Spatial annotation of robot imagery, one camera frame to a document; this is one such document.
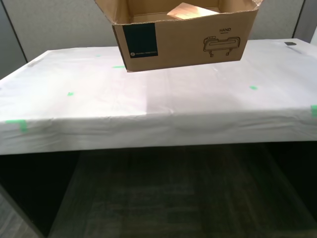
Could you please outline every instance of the green tape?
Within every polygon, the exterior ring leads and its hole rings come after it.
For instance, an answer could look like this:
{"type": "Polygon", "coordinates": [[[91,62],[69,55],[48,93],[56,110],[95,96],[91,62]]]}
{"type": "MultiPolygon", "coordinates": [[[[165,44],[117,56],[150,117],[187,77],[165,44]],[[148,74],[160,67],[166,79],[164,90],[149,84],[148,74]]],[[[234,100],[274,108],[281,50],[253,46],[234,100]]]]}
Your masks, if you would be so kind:
{"type": "Polygon", "coordinates": [[[258,89],[258,87],[256,87],[256,86],[250,86],[250,88],[251,88],[252,90],[257,90],[257,89],[258,89]]]}
{"type": "Polygon", "coordinates": [[[317,105],[312,105],[312,116],[317,118],[317,105]]]}
{"type": "Polygon", "coordinates": [[[5,123],[8,124],[20,124],[20,131],[22,132],[27,132],[28,131],[28,127],[26,124],[26,120],[6,120],[5,123]]]}

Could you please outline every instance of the gray carpet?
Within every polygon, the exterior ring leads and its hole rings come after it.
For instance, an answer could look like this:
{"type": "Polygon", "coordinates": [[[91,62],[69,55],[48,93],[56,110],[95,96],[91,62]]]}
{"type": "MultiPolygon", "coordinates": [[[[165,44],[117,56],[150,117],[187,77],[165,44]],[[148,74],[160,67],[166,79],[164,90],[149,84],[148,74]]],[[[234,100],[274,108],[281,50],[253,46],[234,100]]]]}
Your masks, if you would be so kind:
{"type": "Polygon", "coordinates": [[[1,195],[0,238],[37,238],[35,233],[1,195]]]}
{"type": "Polygon", "coordinates": [[[83,153],[50,238],[317,238],[258,144],[83,153]]]}

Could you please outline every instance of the black label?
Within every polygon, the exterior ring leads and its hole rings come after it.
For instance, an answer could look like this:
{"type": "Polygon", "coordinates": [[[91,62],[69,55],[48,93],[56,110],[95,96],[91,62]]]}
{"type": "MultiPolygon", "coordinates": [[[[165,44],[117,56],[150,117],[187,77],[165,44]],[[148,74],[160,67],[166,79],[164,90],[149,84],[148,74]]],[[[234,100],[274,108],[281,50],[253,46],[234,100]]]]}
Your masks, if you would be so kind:
{"type": "Polygon", "coordinates": [[[123,26],[131,58],[158,56],[155,23],[123,26]]]}

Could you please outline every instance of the white tablecloth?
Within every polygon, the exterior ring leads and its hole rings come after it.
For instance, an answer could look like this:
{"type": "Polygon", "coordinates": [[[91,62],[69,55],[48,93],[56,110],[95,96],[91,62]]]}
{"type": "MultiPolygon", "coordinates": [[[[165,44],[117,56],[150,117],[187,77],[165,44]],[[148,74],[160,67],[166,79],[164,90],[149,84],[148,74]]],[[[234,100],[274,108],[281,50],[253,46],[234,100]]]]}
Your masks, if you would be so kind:
{"type": "Polygon", "coordinates": [[[0,154],[317,140],[314,105],[317,48],[299,40],[136,73],[117,47],[49,51],[0,81],[0,154]]]}

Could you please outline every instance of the open cardboard box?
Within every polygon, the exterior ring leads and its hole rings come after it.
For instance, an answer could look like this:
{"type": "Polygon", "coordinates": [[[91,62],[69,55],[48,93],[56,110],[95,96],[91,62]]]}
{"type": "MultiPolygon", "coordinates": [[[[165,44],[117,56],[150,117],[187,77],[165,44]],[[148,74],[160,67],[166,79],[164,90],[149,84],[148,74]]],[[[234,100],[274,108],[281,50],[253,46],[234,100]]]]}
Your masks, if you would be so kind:
{"type": "Polygon", "coordinates": [[[128,71],[240,60],[263,0],[95,0],[128,71]],[[182,2],[221,14],[181,20],[182,2]]]}

